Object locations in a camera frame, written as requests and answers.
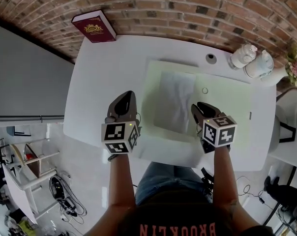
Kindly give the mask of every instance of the person's left arm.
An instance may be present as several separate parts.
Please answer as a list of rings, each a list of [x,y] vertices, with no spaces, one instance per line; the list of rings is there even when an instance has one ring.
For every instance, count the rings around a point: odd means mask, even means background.
[[[129,158],[127,154],[122,154],[111,161],[108,209],[86,235],[116,235],[118,223],[133,207],[135,207],[135,197]]]

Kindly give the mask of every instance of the maroon book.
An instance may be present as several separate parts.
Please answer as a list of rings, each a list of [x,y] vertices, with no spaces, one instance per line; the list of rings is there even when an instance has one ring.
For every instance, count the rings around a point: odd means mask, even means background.
[[[72,24],[92,43],[116,40],[115,30],[101,10],[75,16]]]

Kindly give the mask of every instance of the white cube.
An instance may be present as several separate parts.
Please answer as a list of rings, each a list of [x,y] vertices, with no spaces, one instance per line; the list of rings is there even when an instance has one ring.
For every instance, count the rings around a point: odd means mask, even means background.
[[[139,130],[135,121],[101,125],[101,142],[110,154],[131,153],[138,137]]]
[[[235,139],[237,123],[231,116],[205,119],[202,138],[214,147],[232,144]]]

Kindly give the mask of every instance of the gold emblem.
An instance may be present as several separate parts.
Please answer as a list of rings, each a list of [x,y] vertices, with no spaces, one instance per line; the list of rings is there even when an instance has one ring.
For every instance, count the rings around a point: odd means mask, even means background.
[[[97,32],[100,30],[103,30],[102,27],[98,26],[98,25],[87,25],[86,27],[84,27],[84,30],[86,32]]]

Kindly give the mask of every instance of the tiled floor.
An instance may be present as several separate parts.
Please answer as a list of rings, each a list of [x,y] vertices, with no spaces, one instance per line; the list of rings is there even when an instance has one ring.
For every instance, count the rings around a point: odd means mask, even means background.
[[[88,214],[84,217],[84,224],[79,224],[72,220],[71,224],[81,233],[86,233],[101,217],[107,207],[107,194],[109,184],[110,164],[107,162],[107,151],[90,146],[69,138],[63,134],[62,124],[34,125],[30,127],[32,137],[11,137],[6,134],[5,128],[0,128],[0,136],[5,138],[6,143],[20,143],[25,141],[37,140],[50,136],[50,142],[55,150],[60,154],[53,158],[54,165],[58,171],[67,171],[71,176],[71,189],[77,198],[87,208]],[[137,185],[150,162],[130,158],[132,180]],[[263,183],[269,174],[272,166],[272,174],[281,177],[280,182],[286,183],[292,166],[274,158],[267,158],[264,168],[259,172],[236,172],[238,193],[243,193],[243,188],[250,184],[250,193],[257,195],[263,189]],[[195,170],[203,177],[200,170]],[[36,193],[35,201],[39,210],[51,204],[54,200],[48,188],[48,181],[42,184],[43,189]],[[267,194],[261,197],[270,207],[274,207],[276,202]],[[240,202],[249,214],[259,223],[263,223],[271,212],[271,209],[259,202],[258,198],[251,195],[243,195]],[[39,235],[50,234],[55,231],[56,235],[60,232],[69,231],[77,236],[79,233],[69,224],[61,220],[60,208],[55,207],[48,214],[43,215],[38,224],[41,230]]]

